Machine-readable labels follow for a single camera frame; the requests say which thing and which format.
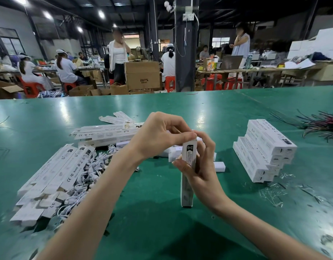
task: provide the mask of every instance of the light blue dress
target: light blue dress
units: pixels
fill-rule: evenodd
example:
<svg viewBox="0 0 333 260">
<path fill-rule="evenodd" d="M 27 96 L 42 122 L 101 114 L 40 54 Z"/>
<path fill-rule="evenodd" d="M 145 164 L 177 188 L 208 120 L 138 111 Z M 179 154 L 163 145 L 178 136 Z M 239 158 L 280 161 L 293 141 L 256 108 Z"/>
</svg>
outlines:
<svg viewBox="0 0 333 260">
<path fill-rule="evenodd" d="M 235 46 L 233 48 L 233 52 L 232 52 L 232 55 L 242 55 L 243 58 L 247 58 L 249 52 L 250 52 L 250 44 L 251 44 L 251 39 L 250 39 L 250 36 L 249 34 L 244 34 L 242 37 L 244 36 L 247 36 L 248 37 L 248 40 L 246 43 L 243 43 L 239 46 Z"/>
</svg>

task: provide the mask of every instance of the black pants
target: black pants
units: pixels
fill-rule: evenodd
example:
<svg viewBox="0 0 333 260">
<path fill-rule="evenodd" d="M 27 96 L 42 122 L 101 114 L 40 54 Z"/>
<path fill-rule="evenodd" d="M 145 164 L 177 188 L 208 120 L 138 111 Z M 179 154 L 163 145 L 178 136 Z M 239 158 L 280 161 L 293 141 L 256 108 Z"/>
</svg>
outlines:
<svg viewBox="0 0 333 260">
<path fill-rule="evenodd" d="M 120 83 L 121 85 L 125 84 L 124 64 L 115 63 L 114 82 Z"/>
</svg>

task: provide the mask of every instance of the ceiling light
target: ceiling light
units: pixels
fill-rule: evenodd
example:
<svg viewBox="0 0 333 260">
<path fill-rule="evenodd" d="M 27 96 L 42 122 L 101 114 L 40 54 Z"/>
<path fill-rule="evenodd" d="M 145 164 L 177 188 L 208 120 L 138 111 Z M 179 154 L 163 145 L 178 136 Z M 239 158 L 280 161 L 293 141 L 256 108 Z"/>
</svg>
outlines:
<svg viewBox="0 0 333 260">
<path fill-rule="evenodd" d="M 15 0 L 15 1 L 23 5 L 27 4 L 27 0 Z"/>
<path fill-rule="evenodd" d="M 77 27 L 77 31 L 79 31 L 81 34 L 83 34 L 83 29 L 81 27 Z"/>
<path fill-rule="evenodd" d="M 44 13 L 44 16 L 45 16 L 47 19 L 49 19 L 49 20 L 53 20 L 53 17 L 52 17 L 52 15 L 51 15 L 49 12 L 47 12 L 47 11 L 43 11 L 43 13 Z"/>
<path fill-rule="evenodd" d="M 101 19 L 105 19 L 105 15 L 102 10 L 99 10 L 98 14 Z"/>
</svg>

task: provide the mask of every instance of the ponytail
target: ponytail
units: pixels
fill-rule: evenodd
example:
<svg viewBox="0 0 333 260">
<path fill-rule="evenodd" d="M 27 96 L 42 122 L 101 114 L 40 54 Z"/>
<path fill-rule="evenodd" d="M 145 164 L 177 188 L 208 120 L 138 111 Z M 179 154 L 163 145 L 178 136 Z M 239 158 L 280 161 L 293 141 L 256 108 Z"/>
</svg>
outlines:
<svg viewBox="0 0 333 260">
<path fill-rule="evenodd" d="M 25 58 L 21 59 L 21 61 L 19 62 L 19 71 L 21 71 L 21 73 L 23 75 L 25 75 L 25 70 L 24 70 L 25 63 L 24 63 L 24 60 L 25 60 Z"/>
<path fill-rule="evenodd" d="M 62 65 L 60 64 L 60 62 L 62 61 L 63 56 L 66 56 L 65 53 L 58 53 L 57 56 L 57 66 L 59 69 L 63 70 Z"/>
<path fill-rule="evenodd" d="M 169 57 L 170 58 L 173 58 L 173 56 L 174 56 L 174 50 L 175 50 L 175 48 L 170 46 L 170 49 L 169 49 Z"/>
</svg>

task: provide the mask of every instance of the stack of white boxes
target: stack of white boxes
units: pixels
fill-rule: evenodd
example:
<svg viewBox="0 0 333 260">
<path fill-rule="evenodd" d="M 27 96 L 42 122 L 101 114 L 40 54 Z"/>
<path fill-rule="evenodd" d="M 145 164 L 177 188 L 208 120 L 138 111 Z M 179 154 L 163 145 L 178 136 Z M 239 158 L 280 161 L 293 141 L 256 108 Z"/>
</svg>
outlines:
<svg viewBox="0 0 333 260">
<path fill-rule="evenodd" d="M 249 120 L 233 149 L 252 182 L 272 182 L 284 164 L 291 164 L 297 146 L 266 120 Z"/>
</svg>

